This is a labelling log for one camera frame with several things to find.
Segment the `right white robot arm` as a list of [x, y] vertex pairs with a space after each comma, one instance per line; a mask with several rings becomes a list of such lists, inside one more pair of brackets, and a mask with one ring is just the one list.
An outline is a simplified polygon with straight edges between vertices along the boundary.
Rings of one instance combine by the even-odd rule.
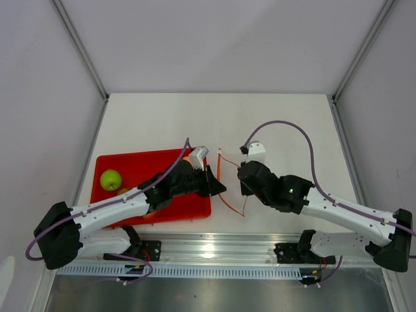
[[257, 161], [237, 171], [241, 185], [263, 205], [281, 213], [295, 213], [329, 221], [346, 233], [302, 232], [298, 243], [277, 246], [280, 263], [335, 263], [337, 256], [372, 259], [394, 272], [407, 272], [410, 260], [412, 214], [404, 209], [388, 213], [359, 204], [345, 204], [321, 194], [312, 182], [298, 176], [276, 176]]

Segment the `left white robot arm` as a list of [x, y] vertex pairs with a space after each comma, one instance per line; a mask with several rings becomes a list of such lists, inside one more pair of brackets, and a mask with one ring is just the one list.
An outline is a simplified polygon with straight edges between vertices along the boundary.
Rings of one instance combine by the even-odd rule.
[[210, 198], [226, 191], [211, 167], [193, 168], [186, 160], [171, 165], [165, 172], [121, 195], [87, 206], [54, 204], [34, 230], [40, 260], [50, 269], [71, 263], [86, 245], [89, 234], [119, 221], [145, 216], [171, 205], [176, 197], [196, 194]]

